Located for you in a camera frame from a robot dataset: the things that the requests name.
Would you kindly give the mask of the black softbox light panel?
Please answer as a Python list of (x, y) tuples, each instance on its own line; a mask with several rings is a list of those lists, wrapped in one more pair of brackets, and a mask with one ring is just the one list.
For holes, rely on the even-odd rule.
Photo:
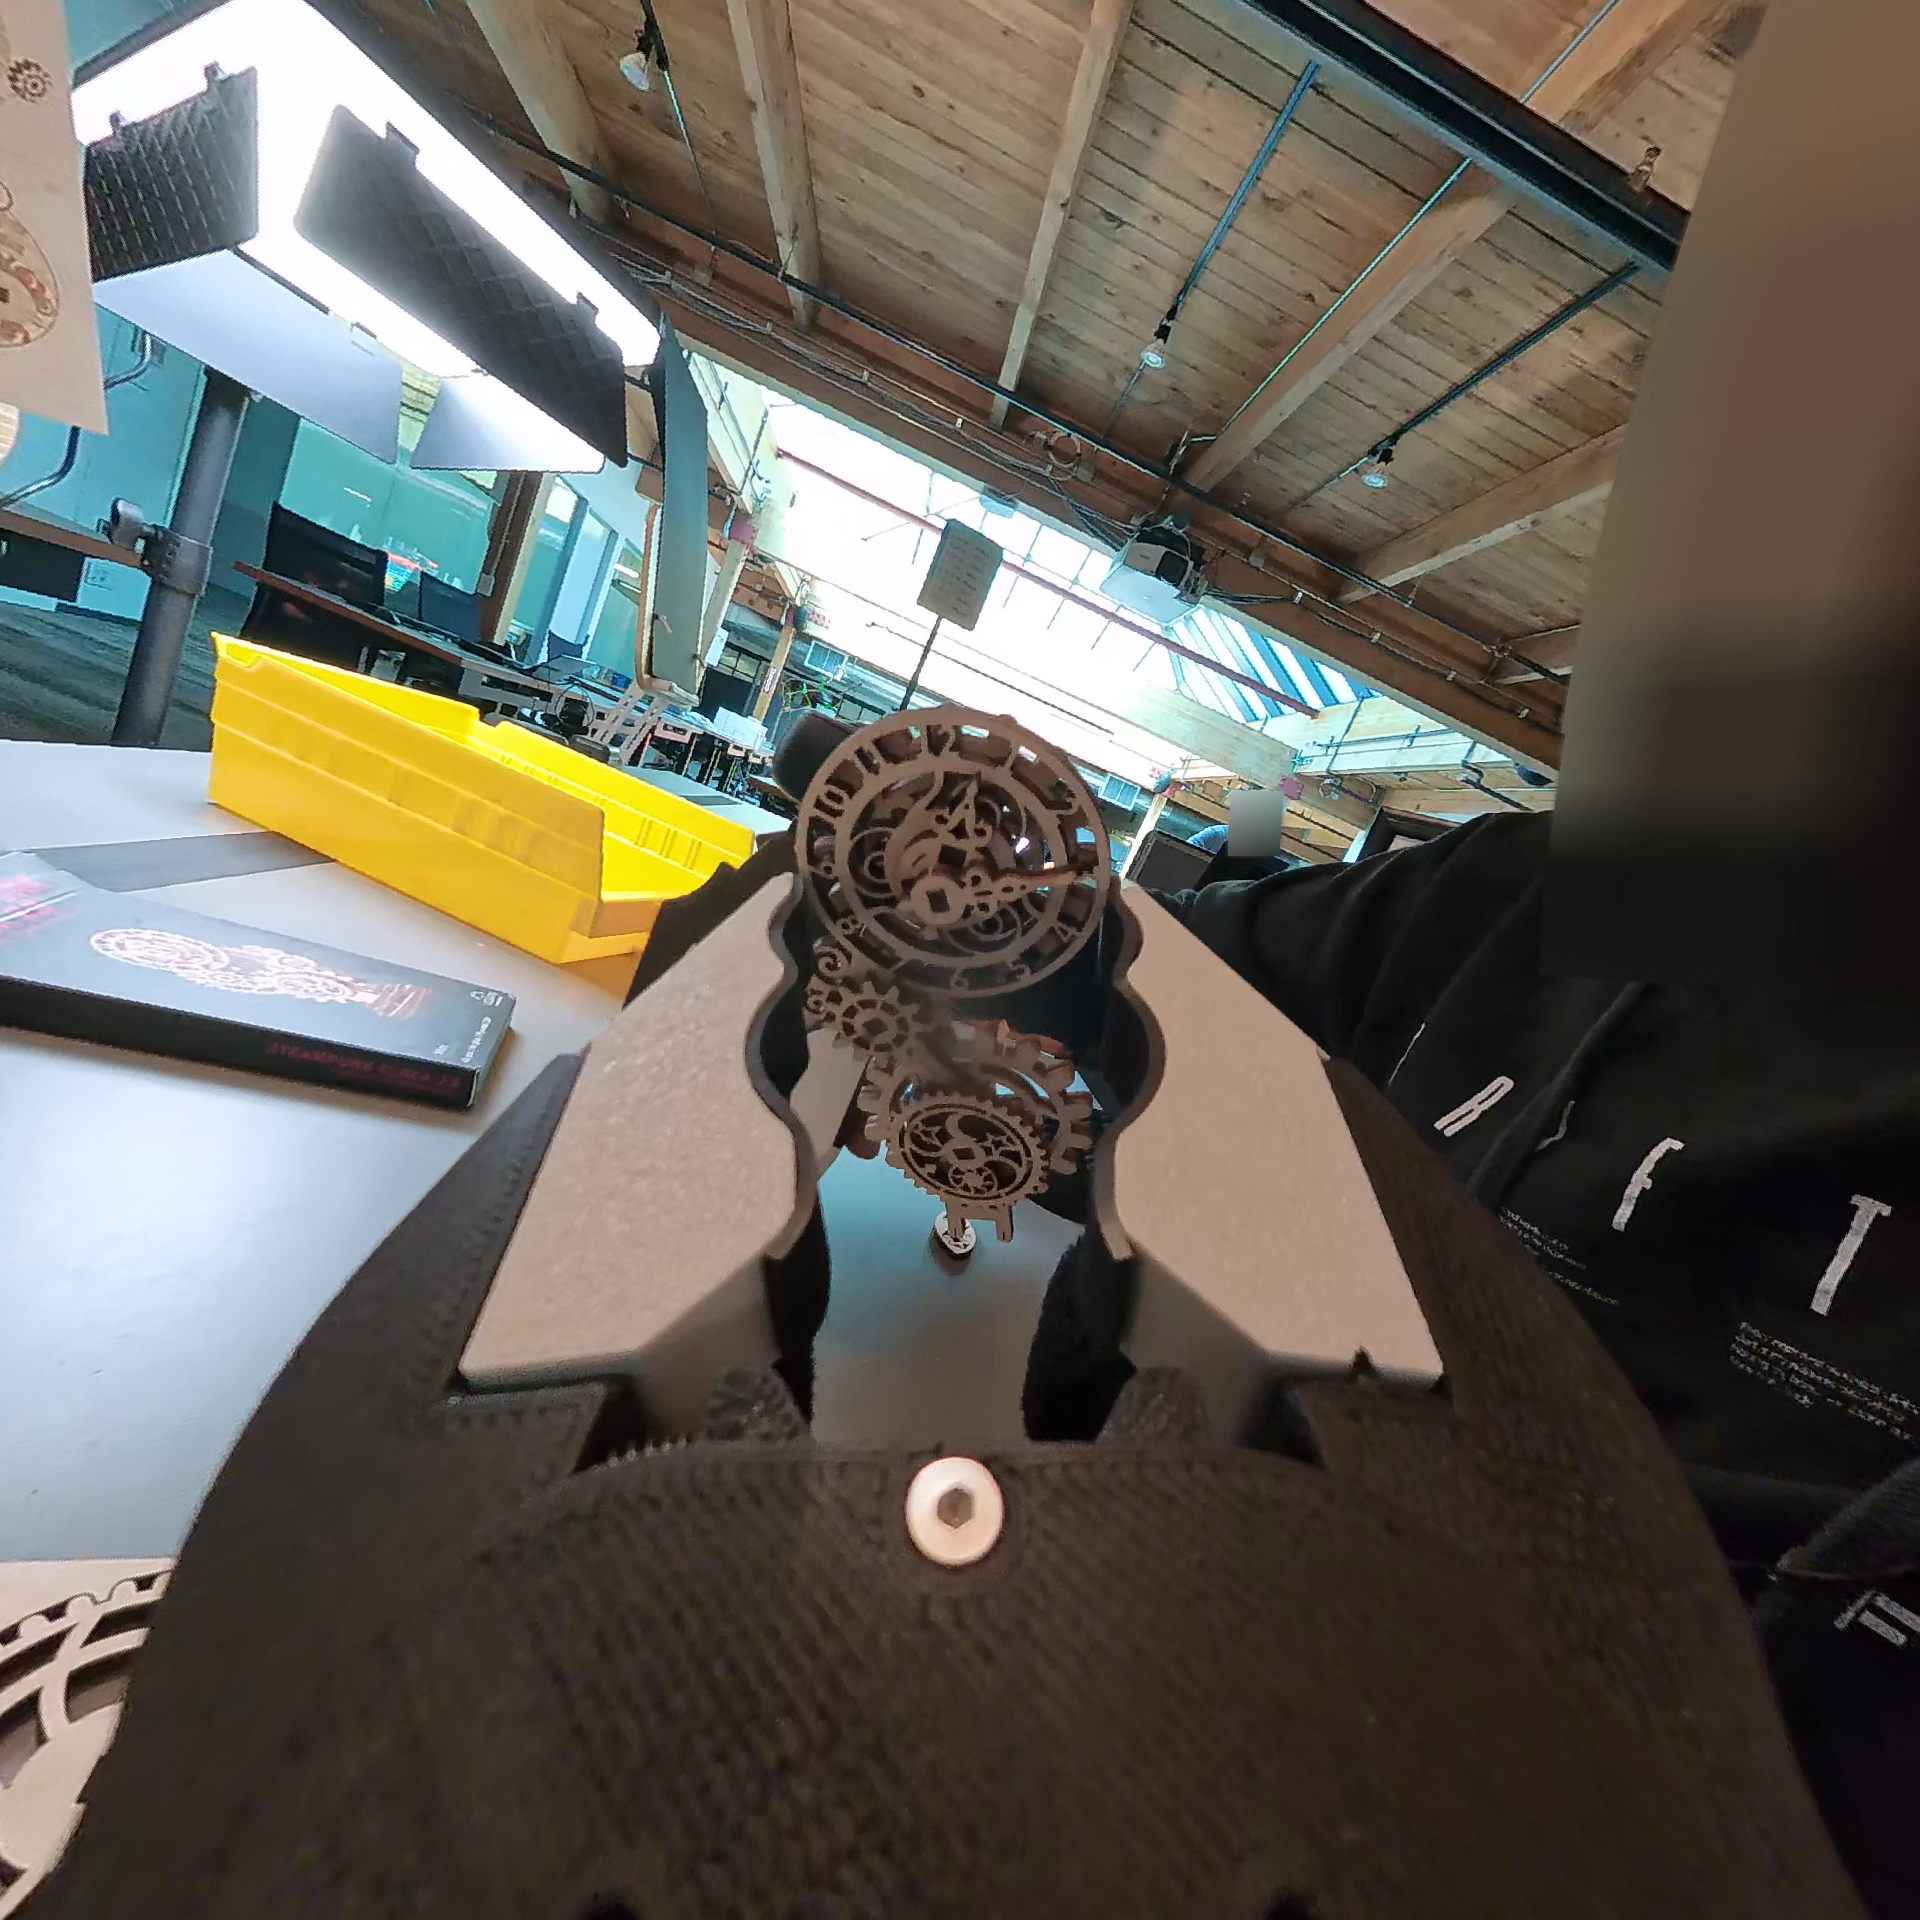
[(416, 148), (335, 104), (294, 229), (612, 464), (628, 456), (610, 303), (564, 296), (421, 176)]
[(381, 464), (400, 454), (400, 362), (243, 245), (260, 229), (256, 71), (84, 148), (94, 293), (120, 320), (199, 358)]

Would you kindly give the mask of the paper instruction sheet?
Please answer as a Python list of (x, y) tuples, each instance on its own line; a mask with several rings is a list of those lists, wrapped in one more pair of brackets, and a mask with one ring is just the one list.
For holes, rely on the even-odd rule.
[(2, 399), (107, 430), (60, 3), (2, 4)]

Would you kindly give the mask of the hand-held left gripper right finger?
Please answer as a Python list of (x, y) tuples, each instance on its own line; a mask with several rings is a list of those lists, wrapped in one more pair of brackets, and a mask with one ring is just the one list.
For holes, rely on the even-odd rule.
[(1442, 1360), (1322, 1048), (1143, 887), (1119, 888), (1114, 1008), (1143, 1084), (1095, 1151), (1095, 1213), (1131, 1263), (1119, 1344), (1181, 1373), (1212, 1434), (1253, 1434), (1283, 1381)]

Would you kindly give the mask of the wooden gear clock assembly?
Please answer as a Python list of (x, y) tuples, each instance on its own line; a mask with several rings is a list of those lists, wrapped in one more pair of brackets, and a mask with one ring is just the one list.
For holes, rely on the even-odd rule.
[(839, 1143), (862, 1140), (936, 1204), (932, 1245), (1015, 1234), (1095, 1143), (1071, 1047), (1022, 1027), (1096, 941), (1114, 852), (1067, 756), (963, 707), (860, 728), (812, 716), (784, 746), (812, 949), (810, 1035), (870, 1064)]

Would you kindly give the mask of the grey edge-on light panel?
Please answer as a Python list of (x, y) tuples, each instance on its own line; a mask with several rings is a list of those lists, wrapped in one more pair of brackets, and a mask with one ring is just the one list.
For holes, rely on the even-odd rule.
[(694, 692), (703, 662), (708, 566), (708, 419), (682, 339), (661, 320), (656, 362), (647, 371), (656, 406), (662, 498), (656, 525), (656, 586), (650, 672)]

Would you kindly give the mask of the ceiling projector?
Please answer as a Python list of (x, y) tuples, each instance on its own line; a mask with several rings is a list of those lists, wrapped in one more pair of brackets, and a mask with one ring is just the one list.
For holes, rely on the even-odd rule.
[(1166, 628), (1202, 603), (1204, 554), (1180, 522), (1143, 523), (1114, 558), (1099, 589), (1118, 607)]

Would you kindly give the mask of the black puzzle box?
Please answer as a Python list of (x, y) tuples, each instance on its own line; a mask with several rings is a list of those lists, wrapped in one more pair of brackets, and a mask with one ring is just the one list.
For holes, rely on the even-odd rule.
[(466, 1111), (514, 997), (2, 862), (2, 1022)]

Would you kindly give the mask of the person's right forearm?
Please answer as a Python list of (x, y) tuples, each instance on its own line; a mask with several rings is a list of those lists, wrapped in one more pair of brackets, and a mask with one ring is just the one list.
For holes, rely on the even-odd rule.
[(1350, 867), (1149, 892), (1325, 1053), (1376, 1082), (1444, 994), (1538, 927), (1552, 819), (1482, 815)]

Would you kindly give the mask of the hanging sign on pole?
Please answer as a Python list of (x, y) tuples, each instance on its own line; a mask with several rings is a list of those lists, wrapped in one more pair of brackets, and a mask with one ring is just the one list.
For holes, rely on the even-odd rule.
[(948, 519), (919, 587), (919, 607), (972, 634), (1004, 564), (1004, 549), (960, 519)]

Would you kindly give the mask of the wooden sheet with large gear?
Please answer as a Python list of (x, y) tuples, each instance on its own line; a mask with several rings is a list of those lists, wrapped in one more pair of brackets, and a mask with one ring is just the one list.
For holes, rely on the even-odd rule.
[(71, 1842), (176, 1560), (2, 1566), (2, 1915)]

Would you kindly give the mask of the nested yellow plastic bins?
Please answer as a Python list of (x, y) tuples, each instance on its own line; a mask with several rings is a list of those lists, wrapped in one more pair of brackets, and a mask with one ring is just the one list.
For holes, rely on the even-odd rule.
[(215, 636), (213, 805), (554, 965), (645, 947), (751, 830), (466, 703)]

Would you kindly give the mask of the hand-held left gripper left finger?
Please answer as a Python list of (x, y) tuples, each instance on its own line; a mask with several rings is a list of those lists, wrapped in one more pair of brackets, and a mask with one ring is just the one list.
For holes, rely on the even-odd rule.
[(810, 1360), (819, 1159), (760, 1034), (798, 982), (775, 871), (588, 1047), (459, 1363), (469, 1388), (623, 1384), (653, 1443), (724, 1375)]

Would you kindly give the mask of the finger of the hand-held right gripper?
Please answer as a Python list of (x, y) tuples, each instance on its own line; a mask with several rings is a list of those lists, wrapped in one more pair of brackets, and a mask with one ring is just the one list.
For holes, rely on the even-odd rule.
[(855, 1128), (862, 1127), (856, 1090), (868, 1064), (870, 1053), (864, 1047), (845, 1045), (836, 1035), (807, 1035), (807, 1060), (794, 1086), (791, 1112), (816, 1164), (832, 1164), (848, 1116), (855, 1118)]

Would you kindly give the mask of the grey metal pole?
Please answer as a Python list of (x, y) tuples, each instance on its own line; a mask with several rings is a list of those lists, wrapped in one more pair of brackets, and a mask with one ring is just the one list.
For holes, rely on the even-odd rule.
[(160, 746), (187, 626), (207, 583), (210, 544), (250, 399), (252, 391), (243, 382), (216, 368), (206, 368), (172, 519), (150, 530), (143, 547), (148, 595), (111, 722), (109, 742), (114, 748), (150, 750)]

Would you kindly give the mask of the person's black hoodie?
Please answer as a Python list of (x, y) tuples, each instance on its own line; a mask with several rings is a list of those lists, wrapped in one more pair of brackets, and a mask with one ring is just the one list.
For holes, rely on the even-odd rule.
[(1576, 981), (1538, 927), (1376, 1082), (1589, 1318), (1750, 1602), (1874, 1915), (1918, 1907), (1915, 1014)]

